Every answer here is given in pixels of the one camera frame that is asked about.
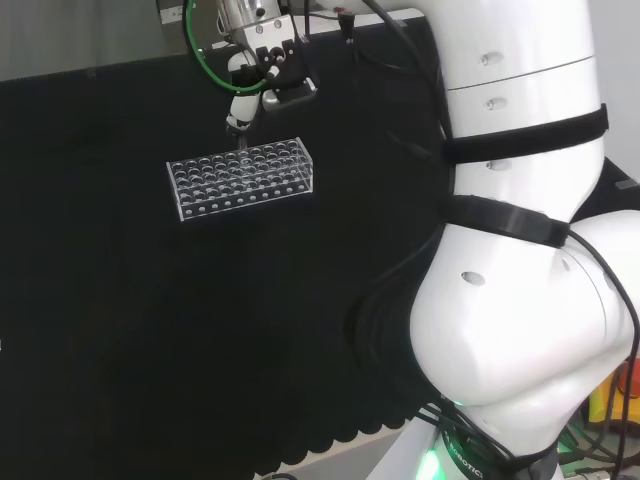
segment wire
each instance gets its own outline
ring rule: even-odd
[[[438,94],[438,87],[440,84],[440,68],[436,68],[435,72],[435,80],[431,78],[431,73],[429,72],[429,68],[427,64],[424,62],[422,55],[411,41],[411,39],[404,32],[402,27],[396,22],[391,16],[387,13],[387,11],[380,6],[376,0],[362,0],[363,3],[368,6],[374,13],[376,13],[384,22],[391,32],[398,37],[398,39],[404,44],[405,48],[409,51],[409,54],[413,57],[416,65],[418,66],[418,70],[424,75],[425,80],[427,81],[427,87],[429,88],[431,97],[436,105],[436,109],[438,111],[438,117],[440,118],[440,125],[442,127],[442,133],[445,138],[452,138],[453,134],[451,131],[451,125],[446,115],[446,105],[443,106],[440,103],[440,96]]]
[[[304,0],[304,34],[311,40],[311,20],[309,19],[310,1]]]
[[[600,267],[604,271],[604,273],[609,277],[613,285],[616,287],[618,294],[624,301],[627,309],[629,310],[629,314],[631,315],[631,321],[633,322],[633,342],[631,344],[631,353],[629,355],[629,368],[627,369],[627,378],[625,382],[625,390],[624,390],[624,401],[622,402],[622,421],[621,421],[621,431],[620,431],[620,442],[618,443],[618,455],[616,457],[616,463],[611,474],[612,480],[616,480],[618,475],[620,474],[620,470],[622,469],[622,464],[624,462],[624,447],[627,439],[627,424],[629,422],[629,404],[631,401],[631,387],[633,381],[633,368],[635,366],[635,360],[638,356],[638,345],[640,344],[640,320],[638,320],[638,312],[629,298],[629,294],[624,289],[622,282],[618,279],[613,269],[609,266],[607,261],[598,253],[598,251],[584,238],[582,238],[579,234],[574,232],[573,230],[569,231],[569,236],[573,238],[576,242],[578,242],[582,247],[584,247],[593,258],[600,264]]]
[[[599,437],[597,439],[594,439],[588,433],[586,433],[585,431],[579,429],[575,425],[571,425],[571,426],[578,433],[578,435],[580,435],[582,438],[584,438],[587,441],[587,443],[589,443],[589,445],[591,445],[591,448],[589,448],[589,450],[583,451],[583,450],[578,448],[578,449],[576,449],[577,451],[579,451],[580,453],[584,453],[584,454],[591,454],[591,453],[597,452],[599,450],[602,453],[604,453],[605,455],[608,455],[610,457],[610,461],[611,462],[615,462],[616,454],[613,453],[611,450],[609,450],[604,445],[602,445],[601,444],[602,440],[600,440]]]
[[[205,61],[205,56],[204,53],[202,53],[200,51],[200,49],[198,48],[198,44],[196,43],[196,39],[195,36],[193,35],[193,28],[191,26],[192,23],[192,16],[193,16],[193,3],[195,0],[187,0],[187,5],[186,5],[186,15],[184,16],[184,25],[185,25],[185,29],[187,31],[187,37],[189,39],[189,44],[191,46],[191,49],[193,50],[194,55],[196,56],[196,59],[198,60],[198,63],[200,63],[200,66],[202,67],[202,69],[209,75],[209,77],[211,77],[211,79],[220,87],[229,90],[231,92],[236,92],[236,93],[249,93],[249,92],[259,92],[264,85],[267,83],[266,80],[261,80],[260,82],[256,83],[255,85],[251,85],[250,87],[234,87],[233,85],[231,85],[230,83],[225,82],[224,80],[222,80],[220,77],[218,77],[215,73],[213,73],[213,71],[209,68],[209,66],[207,65],[207,62]]]
[[[309,13],[310,17],[324,18],[325,20],[338,20],[338,17],[331,17],[329,15],[322,15],[321,13]]]
[[[267,478],[270,478],[270,480],[298,480],[290,473],[274,473],[271,477]]]
[[[604,437],[608,433],[609,425],[611,424],[611,416],[613,415],[613,404],[614,404],[615,395],[617,391],[618,380],[620,380],[621,375],[622,375],[622,368],[618,367],[616,371],[613,373],[613,376],[611,378],[611,385],[609,386],[609,396],[607,398],[607,412],[604,417],[604,423],[602,424],[602,429],[600,430],[600,433],[598,434],[598,437],[595,440],[591,438],[589,435],[587,435],[587,433],[585,433],[578,426],[570,425],[576,432],[578,432],[578,434],[582,438],[584,438],[591,445],[591,448],[587,450],[586,453],[591,454],[600,450],[601,452],[606,453],[607,455],[610,455],[612,459],[615,458],[615,454],[608,448],[603,447],[602,442],[604,441]]]

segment black cable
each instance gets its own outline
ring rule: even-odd
[[[310,1],[304,0],[304,34],[311,41]]]
[[[400,65],[393,65],[391,63],[383,62],[379,58],[376,58],[370,53],[367,53],[367,51],[360,46],[358,46],[357,49],[359,57],[373,67],[381,68],[383,70],[387,70],[389,72],[397,73],[400,75],[418,74],[418,71],[413,68],[401,67]]]
[[[298,480],[298,479],[289,473],[274,473],[273,475],[271,475],[270,480]]]
[[[460,410],[458,410],[456,408],[456,413],[457,415],[462,418],[465,422],[467,422],[476,432],[478,432],[478,434],[487,442],[493,444],[494,446],[496,446],[497,448],[499,448],[500,450],[502,450],[505,455],[507,457],[509,457],[510,460],[514,460],[516,457],[513,453],[511,453],[511,451],[506,448],[504,445],[502,445],[500,442],[498,442],[496,439],[492,438],[490,435],[488,435],[487,433],[485,433],[484,431],[480,430],[472,421],[469,417],[467,417],[464,413],[462,413]]]
[[[360,95],[360,84],[359,84],[358,78],[357,78],[357,66],[358,66],[359,58],[360,58],[359,54],[358,54],[358,49],[354,46],[353,43],[348,43],[347,47],[349,48],[350,57],[351,57],[351,60],[352,60],[352,65],[353,65],[353,71],[352,71],[352,75],[351,75],[351,83],[353,85],[353,90],[354,90],[354,92],[356,94],[356,98],[358,99],[360,105],[363,106],[364,108],[367,108],[365,102],[362,100],[362,96]],[[424,148],[424,147],[422,147],[420,145],[411,143],[409,141],[406,141],[406,140],[400,138],[398,135],[396,135],[391,130],[389,130],[378,119],[378,117],[375,114],[375,112],[371,112],[370,111],[369,112],[369,117],[384,132],[384,134],[389,137],[389,139],[393,143],[395,143],[396,145],[401,147],[403,150],[409,152],[412,156],[417,157],[420,160],[427,160],[432,156],[431,152],[429,150],[427,150],[426,148]]]
[[[382,21],[387,26],[387,28],[391,30],[391,32],[396,37],[398,37],[398,39],[404,44],[405,48],[409,51],[409,53],[413,57],[413,60],[416,62],[416,65],[418,66],[420,71],[424,74],[429,84],[433,86],[433,84],[431,83],[431,74],[429,72],[429,68],[427,67],[427,64],[424,62],[422,55],[420,55],[420,52],[418,51],[414,43],[411,41],[411,39],[404,32],[402,27],[398,24],[398,22],[396,22],[393,18],[391,18],[391,15],[389,15],[387,11],[384,8],[382,8],[380,4],[377,3],[375,0],[362,0],[362,1],[367,7],[373,10],[374,13],[376,13],[382,19]]]
[[[620,442],[618,444],[618,455],[616,457],[616,463],[613,469],[613,473],[611,475],[612,480],[616,480],[618,475],[620,474],[620,470],[622,469],[622,463],[624,462],[624,447],[627,439],[627,424],[629,422],[629,404],[631,401],[631,387],[633,381],[633,368],[635,366],[635,360],[638,355],[638,345],[640,344],[640,320],[638,320],[638,312],[629,298],[629,294],[625,290],[622,282],[618,279],[613,269],[609,266],[606,260],[598,253],[598,251],[584,238],[582,238],[579,234],[574,232],[573,230],[569,231],[569,236],[573,238],[576,242],[582,245],[591,256],[600,264],[600,267],[604,271],[604,273],[609,277],[613,285],[616,287],[618,294],[624,301],[627,309],[629,310],[629,314],[631,315],[631,321],[633,322],[633,342],[631,344],[631,353],[629,355],[629,368],[627,369],[627,378],[625,382],[625,391],[624,391],[624,401],[622,402],[622,420],[621,420],[621,431],[620,431]]]
[[[336,22],[338,22],[340,20],[340,15],[338,15],[336,17],[330,17],[328,15],[322,15],[322,14],[319,14],[319,13],[310,13],[309,15],[312,16],[312,17],[324,18],[325,20],[334,20]],[[358,45],[358,56],[362,60],[367,62],[369,65],[371,65],[373,67],[381,68],[383,70],[388,70],[389,72],[392,72],[392,73],[397,73],[397,74],[401,74],[401,75],[416,75],[418,73],[418,71],[413,69],[413,68],[401,67],[400,65],[393,65],[391,63],[383,62],[382,60],[380,60],[376,56],[371,55],[370,53],[368,53],[366,50],[364,50],[359,45]]]
[[[606,436],[606,434],[609,432],[609,425],[611,424],[611,417],[613,415],[613,404],[616,396],[616,391],[618,389],[618,381],[620,380],[621,375],[622,375],[622,368],[618,367],[614,372],[613,377],[611,378],[611,385],[609,386],[609,396],[607,397],[607,412],[604,416],[604,423],[602,424],[602,429],[600,430],[600,433],[598,434],[596,439],[595,440],[592,439],[589,435],[587,435],[581,429],[574,427],[576,432],[578,432],[578,434],[582,438],[584,438],[587,442],[591,444],[591,448],[587,450],[587,453],[589,454],[600,450],[601,452],[606,453],[607,455],[611,455],[613,458],[615,458],[615,454],[611,450],[603,447],[602,442],[604,441],[604,437]]]
[[[309,13],[310,17],[324,18],[325,20],[338,20],[338,17],[330,17],[329,15],[322,15],[321,13]]]

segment black cloth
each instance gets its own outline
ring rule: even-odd
[[[359,41],[397,60],[382,27]],[[231,99],[187,57],[0,84],[3,480],[244,480],[412,416],[343,326],[433,231],[448,173],[423,83],[363,67],[375,120],[345,55],[318,38],[318,98],[251,136],[301,137],[315,193],[183,224],[165,162],[234,149]]]

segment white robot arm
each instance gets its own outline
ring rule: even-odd
[[[341,13],[370,12],[362,0],[319,3]],[[385,10],[416,8],[429,20],[454,139],[561,122],[601,108],[587,0],[379,3]],[[456,166],[453,194],[569,223],[596,185],[603,161],[600,137],[463,163]],[[640,308],[640,212],[603,215],[571,228],[597,248]],[[521,458],[555,446],[580,403],[628,356],[633,323],[601,265],[573,239],[553,248],[448,224],[415,299],[410,333],[430,382]],[[435,450],[443,478],[483,477],[446,435],[435,435],[422,438],[435,439],[426,448]],[[370,478],[390,478],[379,472]],[[535,478],[563,476],[554,463]]]

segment white wall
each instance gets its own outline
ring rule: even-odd
[[[611,125],[606,154],[627,175],[640,180],[640,0],[589,3],[600,90]]]

